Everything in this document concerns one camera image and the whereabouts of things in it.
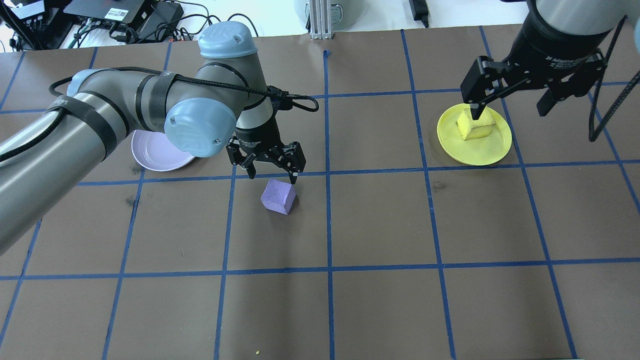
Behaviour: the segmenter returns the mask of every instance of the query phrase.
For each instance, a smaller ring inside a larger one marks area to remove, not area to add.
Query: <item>power adapter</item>
[[[413,19],[422,21],[425,28],[429,27],[429,7],[426,0],[409,0]]]

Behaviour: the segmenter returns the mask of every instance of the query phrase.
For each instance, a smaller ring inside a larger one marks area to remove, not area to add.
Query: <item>plate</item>
[[[456,121],[468,104],[451,106],[438,120],[438,140],[444,151],[455,160],[474,166],[491,165],[506,156],[511,148],[511,129],[506,120],[494,109],[490,111],[495,119],[495,127],[486,138],[462,140]]]
[[[173,146],[163,133],[135,130],[131,138],[133,158],[153,171],[171,171],[190,163],[195,156]]]

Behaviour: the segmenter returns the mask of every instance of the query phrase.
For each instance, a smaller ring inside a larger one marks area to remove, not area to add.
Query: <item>purple foam block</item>
[[[293,185],[283,183],[275,179],[269,179],[267,188],[264,189],[260,200],[265,208],[277,213],[289,214],[293,199],[296,198],[296,190]]]

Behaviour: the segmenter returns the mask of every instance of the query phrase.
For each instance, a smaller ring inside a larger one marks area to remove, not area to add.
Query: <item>yellow foam block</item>
[[[466,108],[456,120],[456,125],[462,136],[462,140],[486,138],[495,127],[495,119],[490,111],[483,111],[480,119],[471,117],[471,109]]]

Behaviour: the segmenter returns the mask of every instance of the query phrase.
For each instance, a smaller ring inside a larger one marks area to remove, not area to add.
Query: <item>yellow plate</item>
[[[511,129],[502,115],[486,108],[495,119],[495,128],[486,138],[462,140],[456,120],[468,104],[451,106],[438,120],[438,140],[444,151],[455,160],[467,165],[490,165],[502,159],[511,148]]]

